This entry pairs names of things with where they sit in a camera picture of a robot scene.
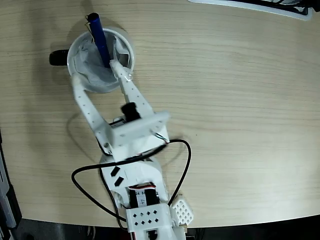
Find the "robotic arm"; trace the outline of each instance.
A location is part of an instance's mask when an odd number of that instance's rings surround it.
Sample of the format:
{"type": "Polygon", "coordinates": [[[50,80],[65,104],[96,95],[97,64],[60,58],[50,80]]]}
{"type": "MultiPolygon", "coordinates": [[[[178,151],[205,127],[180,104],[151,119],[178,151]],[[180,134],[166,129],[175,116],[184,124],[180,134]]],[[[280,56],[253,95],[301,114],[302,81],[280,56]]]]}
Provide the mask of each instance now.
{"type": "MultiPolygon", "coordinates": [[[[119,163],[169,143],[166,123],[170,114],[153,111],[134,85],[130,70],[117,60],[111,60],[110,66],[126,101],[123,116],[110,124],[86,94],[88,79],[81,74],[71,76],[74,98],[104,152],[101,164],[119,163]]],[[[127,230],[135,240],[186,239],[176,210],[168,205],[162,169],[154,157],[101,170],[116,206],[126,208],[127,230]]]]}

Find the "white 3d printed part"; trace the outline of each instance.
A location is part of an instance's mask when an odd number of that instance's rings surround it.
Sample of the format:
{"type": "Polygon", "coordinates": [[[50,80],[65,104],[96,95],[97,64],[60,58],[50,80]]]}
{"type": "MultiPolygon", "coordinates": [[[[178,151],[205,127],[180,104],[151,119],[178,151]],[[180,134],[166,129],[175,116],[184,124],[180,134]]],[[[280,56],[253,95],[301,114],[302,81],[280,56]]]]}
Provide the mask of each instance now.
{"type": "Polygon", "coordinates": [[[192,212],[189,204],[182,197],[182,195],[178,195],[174,199],[171,206],[176,211],[179,220],[179,225],[189,225],[194,220],[194,213],[192,212]]]}

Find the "blue pen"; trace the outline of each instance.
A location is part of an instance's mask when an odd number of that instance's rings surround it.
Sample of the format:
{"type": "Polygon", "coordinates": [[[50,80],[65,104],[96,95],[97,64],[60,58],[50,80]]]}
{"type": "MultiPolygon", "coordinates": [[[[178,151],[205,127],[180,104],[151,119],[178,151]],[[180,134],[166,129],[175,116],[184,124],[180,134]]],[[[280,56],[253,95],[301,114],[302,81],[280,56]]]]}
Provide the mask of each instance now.
{"type": "Polygon", "coordinates": [[[90,13],[87,16],[87,20],[91,29],[91,34],[94,39],[94,43],[99,50],[103,65],[106,68],[110,68],[110,55],[107,47],[107,41],[104,31],[101,26],[99,14],[96,12],[90,13]]]}

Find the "wooden table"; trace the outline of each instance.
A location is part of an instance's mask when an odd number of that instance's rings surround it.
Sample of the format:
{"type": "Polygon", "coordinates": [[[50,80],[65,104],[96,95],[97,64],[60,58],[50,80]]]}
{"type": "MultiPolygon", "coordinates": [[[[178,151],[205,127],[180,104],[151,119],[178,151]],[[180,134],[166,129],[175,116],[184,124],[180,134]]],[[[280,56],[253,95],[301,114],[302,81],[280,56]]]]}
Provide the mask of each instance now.
{"type": "MultiPolygon", "coordinates": [[[[192,146],[181,188],[191,227],[320,214],[320,14],[305,22],[186,0],[4,0],[0,127],[24,218],[117,225],[71,182],[101,152],[67,69],[48,61],[86,31],[93,11],[133,38],[136,85],[171,113],[170,136],[192,146]]],[[[108,121],[120,116],[119,89],[90,97],[108,121]]],[[[158,155],[170,192],[186,157],[178,144],[158,155]]],[[[78,179],[112,207],[96,171],[78,179]]]]}

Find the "black wire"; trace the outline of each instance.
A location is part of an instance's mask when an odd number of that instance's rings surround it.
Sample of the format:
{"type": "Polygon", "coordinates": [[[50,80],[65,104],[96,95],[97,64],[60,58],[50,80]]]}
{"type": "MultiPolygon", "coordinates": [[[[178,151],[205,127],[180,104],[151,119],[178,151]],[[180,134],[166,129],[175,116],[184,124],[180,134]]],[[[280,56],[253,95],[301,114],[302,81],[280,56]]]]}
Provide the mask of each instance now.
{"type": "MultiPolygon", "coordinates": [[[[186,145],[187,149],[188,149],[188,158],[187,158],[187,162],[186,162],[186,165],[185,165],[185,168],[184,168],[184,171],[182,173],[182,176],[180,178],[180,181],[179,183],[177,184],[169,202],[168,202],[168,205],[170,206],[173,202],[173,200],[175,199],[175,197],[177,196],[177,193],[186,177],[186,174],[188,172],[188,168],[189,168],[189,165],[190,165],[190,161],[191,161],[191,147],[189,145],[189,143],[183,139],[173,139],[169,142],[170,143],[183,143],[186,145]]],[[[121,165],[126,165],[126,164],[131,164],[131,163],[135,163],[135,162],[138,162],[138,161],[141,161],[141,160],[144,160],[144,159],[147,159],[147,158],[150,158],[154,155],[156,155],[157,153],[161,152],[167,145],[161,145],[159,146],[158,148],[156,148],[155,150],[153,150],[152,152],[148,152],[144,155],[139,155],[139,156],[134,156],[134,157],[130,157],[130,158],[127,158],[126,160],[123,160],[123,161],[120,161],[120,162],[108,162],[108,163],[101,163],[101,164],[94,164],[94,165],[88,165],[88,166],[83,166],[83,167],[80,167],[78,169],[76,169],[72,175],[71,175],[71,180],[72,182],[74,183],[74,185],[88,198],[90,199],[95,205],[97,205],[99,208],[101,208],[102,210],[104,210],[105,212],[107,212],[108,214],[110,214],[111,216],[115,217],[117,219],[117,222],[119,224],[119,227],[122,229],[122,230],[125,230],[126,231],[126,228],[124,228],[121,224],[120,221],[123,221],[123,222],[126,222],[126,219],[122,216],[119,215],[119,210],[116,206],[116,202],[115,202],[115,199],[102,175],[102,168],[107,168],[107,167],[115,167],[115,166],[121,166],[121,165]],[[98,202],[93,196],[91,196],[85,189],[83,189],[80,184],[77,182],[76,180],[76,175],[78,173],[81,173],[81,172],[84,172],[84,171],[87,171],[87,170],[93,170],[93,169],[99,169],[99,173],[100,173],[100,177],[101,177],[101,180],[103,182],[103,185],[105,186],[110,198],[111,198],[111,201],[113,203],[113,207],[115,209],[115,213],[112,212],[111,210],[109,210],[108,208],[106,208],[105,206],[103,206],[100,202],[98,202]]],[[[99,144],[99,147],[101,149],[101,151],[103,152],[103,154],[107,155],[102,147],[100,146],[99,144]]]]}
{"type": "Polygon", "coordinates": [[[174,192],[173,192],[173,194],[172,194],[172,196],[171,196],[171,198],[170,198],[170,200],[168,202],[168,205],[170,206],[172,204],[173,200],[175,199],[175,197],[177,196],[177,193],[178,193],[178,191],[179,191],[179,189],[180,189],[180,187],[181,187],[181,185],[182,185],[182,183],[183,183],[183,181],[184,181],[184,179],[186,177],[186,174],[188,172],[188,168],[189,168],[190,161],[191,161],[191,147],[190,147],[189,143],[187,141],[183,140],[183,139],[173,139],[169,143],[170,144],[171,143],[183,143],[183,144],[186,145],[186,148],[188,149],[188,159],[186,161],[186,164],[185,164],[185,167],[184,167],[184,171],[182,173],[182,176],[180,178],[180,181],[179,181],[178,185],[176,186],[176,188],[175,188],[175,190],[174,190],[174,192]]]}
{"type": "Polygon", "coordinates": [[[80,186],[80,184],[77,182],[75,176],[78,173],[87,171],[87,170],[93,170],[93,169],[101,169],[101,168],[106,168],[106,167],[114,167],[114,166],[121,166],[121,165],[126,165],[126,164],[131,164],[131,163],[135,163],[147,158],[152,157],[153,155],[156,155],[157,153],[159,153],[160,151],[162,151],[167,145],[161,145],[158,148],[156,148],[155,150],[153,150],[152,152],[146,153],[144,155],[139,155],[139,156],[134,156],[134,157],[129,157],[126,160],[123,160],[121,162],[108,162],[108,163],[101,163],[101,164],[94,164],[94,165],[88,165],[88,166],[83,166],[80,167],[76,170],[73,171],[72,175],[71,175],[71,180],[74,183],[74,185],[88,198],[91,200],[91,202],[93,202],[95,205],[97,205],[99,208],[101,208],[102,210],[104,210],[105,212],[107,212],[108,214],[110,214],[111,216],[126,222],[126,219],[122,216],[119,216],[117,214],[115,214],[114,212],[110,211],[108,208],[106,208],[105,206],[103,206],[100,202],[98,202],[93,196],[91,196],[86,190],[83,189],[82,186],[80,186]]]}
{"type": "Polygon", "coordinates": [[[119,210],[118,210],[118,208],[117,208],[117,205],[116,205],[116,201],[115,201],[115,198],[114,198],[114,196],[112,195],[112,193],[111,193],[111,191],[110,191],[110,189],[109,189],[109,187],[108,187],[108,185],[107,185],[107,183],[106,183],[106,180],[105,180],[105,178],[104,178],[104,176],[103,176],[103,173],[102,173],[102,168],[99,168],[99,174],[100,174],[100,178],[101,178],[101,180],[102,180],[102,183],[103,183],[103,185],[104,185],[104,187],[106,188],[106,191],[108,192],[108,194],[109,194],[109,196],[110,196],[110,198],[111,198],[111,201],[112,201],[112,204],[113,204],[113,208],[114,208],[114,211],[115,211],[115,214],[118,216],[118,217],[116,217],[116,221],[118,222],[118,225],[119,225],[119,227],[122,229],[122,230],[124,230],[124,231],[128,231],[124,226],[122,226],[122,224],[121,224],[121,222],[120,222],[120,219],[119,219],[119,210]]]}

